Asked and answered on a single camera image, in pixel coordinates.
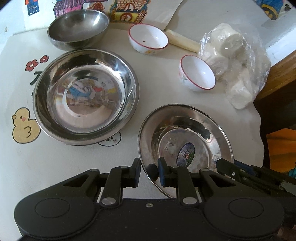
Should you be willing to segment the steel plate with sticker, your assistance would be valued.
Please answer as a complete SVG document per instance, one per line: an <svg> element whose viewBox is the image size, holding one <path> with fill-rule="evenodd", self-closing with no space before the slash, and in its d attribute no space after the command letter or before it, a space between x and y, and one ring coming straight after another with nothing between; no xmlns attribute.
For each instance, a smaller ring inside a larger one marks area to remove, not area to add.
<svg viewBox="0 0 296 241"><path fill-rule="evenodd" d="M185 167L192 173L204 168L216 171L221 158L234 162L229 139L217 122L184 104L161 106L147 116L139 130L138 152L149 180L169 198L176 197L176 190L161 186L160 157L168 166Z"/></svg>

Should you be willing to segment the large deep steel bowl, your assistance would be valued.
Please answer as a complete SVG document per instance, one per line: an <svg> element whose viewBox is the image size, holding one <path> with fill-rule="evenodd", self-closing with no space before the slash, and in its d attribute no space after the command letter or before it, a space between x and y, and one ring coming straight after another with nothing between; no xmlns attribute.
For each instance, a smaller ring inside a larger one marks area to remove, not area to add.
<svg viewBox="0 0 296 241"><path fill-rule="evenodd" d="M72 146L96 144L118 133L134 115L139 83L121 56L100 50L67 52L38 77L33 110L39 127Z"/></svg>

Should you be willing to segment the white red-rimmed bowl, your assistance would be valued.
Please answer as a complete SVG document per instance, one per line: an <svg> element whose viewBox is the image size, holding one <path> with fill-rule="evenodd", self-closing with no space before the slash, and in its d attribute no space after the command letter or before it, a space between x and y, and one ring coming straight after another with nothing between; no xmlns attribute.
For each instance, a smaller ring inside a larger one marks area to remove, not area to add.
<svg viewBox="0 0 296 241"><path fill-rule="evenodd" d="M194 92L212 90L216 78L209 65L194 55L184 55L179 63L179 79L185 87Z"/></svg>
<svg viewBox="0 0 296 241"><path fill-rule="evenodd" d="M135 24L128 30L128 39L137 52L154 55L169 44L167 35L159 28L149 24Z"/></svg>

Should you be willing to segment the small matte steel bowl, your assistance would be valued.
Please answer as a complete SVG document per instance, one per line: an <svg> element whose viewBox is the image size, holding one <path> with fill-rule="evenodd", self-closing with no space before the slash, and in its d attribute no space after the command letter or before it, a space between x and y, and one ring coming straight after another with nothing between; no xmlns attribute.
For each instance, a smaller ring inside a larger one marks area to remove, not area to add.
<svg viewBox="0 0 296 241"><path fill-rule="evenodd" d="M71 51L99 43L109 27L109 17L97 10L71 11L49 25L49 41L58 49Z"/></svg>

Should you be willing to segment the white cartoon duck tablecloth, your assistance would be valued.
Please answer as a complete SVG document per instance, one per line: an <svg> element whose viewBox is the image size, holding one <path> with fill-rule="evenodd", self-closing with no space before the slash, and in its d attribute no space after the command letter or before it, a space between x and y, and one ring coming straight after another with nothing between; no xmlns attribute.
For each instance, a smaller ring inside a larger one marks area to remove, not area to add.
<svg viewBox="0 0 296 241"><path fill-rule="evenodd" d="M34 119L33 91L38 72L44 71L63 51L54 47L47 30L33 30L8 38L1 51L1 240L17 240L21 234L14 221L14 209L24 197L97 168L108 172L131 165L139 156L138 133L145 118L167 104L196 107L212 118L226 134L234 159L249 165L263 163L264 147L259 135L260 116L253 104L237 110L227 100L222 83L212 90L194 92L179 80L180 59L186 51L168 46L156 55L133 49L125 30L109 29L98 45L126 61L138 79L138 103L128 121L101 143L73 146L55 140L38 127L37 137L19 143L13 131L23 132Z"/></svg>

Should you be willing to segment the clear bag of white rolls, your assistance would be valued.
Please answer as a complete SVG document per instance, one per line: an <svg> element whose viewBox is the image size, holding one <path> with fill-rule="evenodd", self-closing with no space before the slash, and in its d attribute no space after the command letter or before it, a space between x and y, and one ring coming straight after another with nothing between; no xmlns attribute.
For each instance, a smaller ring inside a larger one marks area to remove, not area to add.
<svg viewBox="0 0 296 241"><path fill-rule="evenodd" d="M254 102L271 68L259 33L250 25L217 25L201 39L198 57L224 84L226 98L236 109Z"/></svg>

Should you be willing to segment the cream rolled stick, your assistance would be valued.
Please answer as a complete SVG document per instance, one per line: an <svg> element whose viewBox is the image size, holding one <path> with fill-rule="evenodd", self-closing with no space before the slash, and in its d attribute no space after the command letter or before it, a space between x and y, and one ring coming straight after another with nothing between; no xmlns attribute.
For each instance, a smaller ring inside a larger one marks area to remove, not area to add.
<svg viewBox="0 0 296 241"><path fill-rule="evenodd" d="M200 44L194 40L184 37L172 30L165 30L165 34L169 39L169 43L179 48L198 53L200 51Z"/></svg>

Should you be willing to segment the teddy bear girl drawing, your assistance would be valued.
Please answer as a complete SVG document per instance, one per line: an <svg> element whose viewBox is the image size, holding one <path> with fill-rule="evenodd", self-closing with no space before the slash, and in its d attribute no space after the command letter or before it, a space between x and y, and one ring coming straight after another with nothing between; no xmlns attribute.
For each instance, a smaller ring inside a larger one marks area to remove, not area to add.
<svg viewBox="0 0 296 241"><path fill-rule="evenodd" d="M292 2L287 0L254 0L254 2L272 21L295 8Z"/></svg>

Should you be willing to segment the paper with coloured houses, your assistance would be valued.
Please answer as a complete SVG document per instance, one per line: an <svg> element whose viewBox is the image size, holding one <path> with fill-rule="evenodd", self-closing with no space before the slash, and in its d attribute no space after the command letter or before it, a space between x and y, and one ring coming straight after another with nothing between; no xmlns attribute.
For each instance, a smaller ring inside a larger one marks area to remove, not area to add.
<svg viewBox="0 0 296 241"><path fill-rule="evenodd" d="M182 1L24 1L25 23L47 26L56 18L83 9L104 12L112 22L168 24Z"/></svg>

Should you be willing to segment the brown wooden frame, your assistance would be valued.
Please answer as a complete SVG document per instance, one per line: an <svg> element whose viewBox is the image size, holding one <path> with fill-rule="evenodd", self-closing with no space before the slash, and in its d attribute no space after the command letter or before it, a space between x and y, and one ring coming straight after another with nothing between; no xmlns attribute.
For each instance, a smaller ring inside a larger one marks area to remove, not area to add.
<svg viewBox="0 0 296 241"><path fill-rule="evenodd" d="M295 51L270 69L265 87L254 101L256 108L295 100Z"/></svg>

